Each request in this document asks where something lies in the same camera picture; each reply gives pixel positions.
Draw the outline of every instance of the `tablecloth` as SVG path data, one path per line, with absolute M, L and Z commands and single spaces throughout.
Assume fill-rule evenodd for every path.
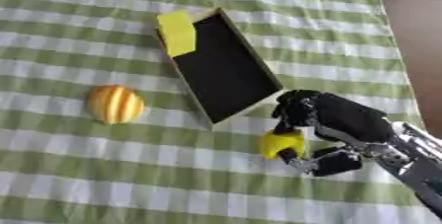
M 158 13 L 213 7 L 286 89 L 421 124 L 381 0 L 0 0 L 0 223 L 436 222 L 371 162 L 312 178 L 263 161 L 274 102 L 207 130 L 153 34 Z M 106 84 L 147 112 L 94 120 L 85 99 Z

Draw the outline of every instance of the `yellow sponge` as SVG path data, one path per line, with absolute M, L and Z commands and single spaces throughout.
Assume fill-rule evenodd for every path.
M 273 159 L 283 149 L 292 148 L 298 157 L 305 152 L 305 140 L 301 131 L 277 135 L 273 130 L 259 139 L 259 151 L 263 158 Z
M 195 51 L 196 31 L 185 10 L 157 16 L 166 51 L 172 57 Z

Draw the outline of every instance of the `wooden frame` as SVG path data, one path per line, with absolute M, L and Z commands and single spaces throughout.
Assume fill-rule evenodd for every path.
M 190 55 L 191 53 L 188 54 L 183 54 L 183 55 L 179 55 L 176 57 L 172 57 L 168 55 L 168 58 L 170 58 L 171 64 L 173 65 L 173 67 L 175 68 L 177 74 L 180 76 L 181 79 L 183 79 L 184 82 L 184 86 L 186 87 L 190 98 L 193 100 L 193 102 L 196 104 L 196 107 L 199 110 L 199 113 L 201 114 L 201 116 L 204 118 L 204 120 L 206 121 L 206 124 L 208 125 L 208 127 L 210 129 L 215 128 L 216 126 L 222 124 L 223 122 L 225 122 L 228 119 L 231 119 L 233 117 L 237 117 L 240 115 L 243 115 L 247 112 L 250 112 L 251 110 L 257 108 L 258 106 L 260 106 L 263 102 L 274 99 L 275 96 L 279 95 L 282 91 L 282 85 L 279 83 L 279 81 L 277 80 L 277 78 L 271 73 L 271 71 L 268 69 L 267 65 L 262 61 L 262 59 L 259 57 L 259 55 L 257 54 L 257 52 L 254 50 L 254 48 L 249 44 L 249 42 L 244 38 L 244 36 L 241 34 L 241 32 L 235 27 L 235 25 L 233 24 L 233 22 L 230 20 L 230 18 L 227 16 L 227 14 L 220 8 L 216 8 L 216 9 L 211 9 L 207 12 L 204 12 L 200 15 L 196 15 L 193 16 L 193 22 L 195 23 L 195 28 L 196 31 L 198 32 L 198 28 L 196 27 L 197 25 L 199 25 L 200 22 L 203 22 L 204 20 L 208 20 L 210 18 L 214 18 L 216 16 L 221 17 L 222 21 L 227 25 L 228 29 L 233 32 L 235 39 L 237 40 L 236 42 L 238 44 L 240 44 L 241 46 L 243 46 L 247 52 L 247 56 L 246 56 L 246 60 L 250 60 L 250 67 L 255 67 L 254 68 L 254 72 L 255 74 L 261 74 L 259 76 L 259 78 L 261 80 L 263 80 L 262 82 L 265 82 L 265 84 L 262 84 L 263 89 L 264 88 L 268 88 L 268 90 L 265 90 L 265 95 L 262 94 L 262 92 L 260 92 L 259 94 L 259 99 L 255 102 L 250 102 L 249 104 L 247 104 L 246 106 L 241 107 L 239 110 L 235 110 L 234 112 L 228 112 L 228 115 L 225 116 L 218 116 L 217 118 L 215 118 L 214 113 L 211 113 L 212 110 L 210 109 L 210 106 L 204 105 L 204 97 L 202 97 L 201 92 L 199 92 L 199 95 L 195 92 L 194 89 L 200 89 L 202 88 L 201 85 L 196 86 L 196 82 L 192 82 L 189 83 L 188 81 L 191 81 L 191 78 L 188 75 L 188 66 L 189 64 L 187 63 L 187 66 L 185 68 L 184 62 L 186 60 L 190 60 Z M 162 47 L 164 47 L 164 43 L 163 40 L 161 38 L 161 36 L 159 35 L 159 33 L 157 32 L 157 37 L 160 41 L 160 44 L 162 45 Z M 211 56 L 210 52 L 198 52 L 198 53 L 203 53 L 204 54 L 204 60 L 207 62 L 207 60 L 211 59 L 205 56 Z M 197 59 L 192 59 L 192 63 L 198 63 Z M 252 92 L 245 92 L 244 96 L 252 96 L 250 95 L 250 93 Z M 224 100 L 220 100 L 219 103 L 223 103 L 225 102 L 226 99 Z

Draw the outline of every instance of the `yellow cube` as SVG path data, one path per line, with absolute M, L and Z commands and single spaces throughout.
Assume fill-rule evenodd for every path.
M 196 50 L 196 30 L 186 10 L 157 16 L 166 51 L 172 57 Z

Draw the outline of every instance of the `table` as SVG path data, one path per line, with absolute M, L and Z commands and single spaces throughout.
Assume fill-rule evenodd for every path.
M 442 0 L 383 0 L 426 128 L 442 138 Z
M 436 223 L 375 164 L 311 178 L 263 161 L 274 102 L 206 130 L 153 20 L 215 6 L 285 88 L 421 123 L 381 0 L 0 0 L 1 222 Z M 84 100 L 105 84 L 136 89 L 149 112 L 94 121 Z

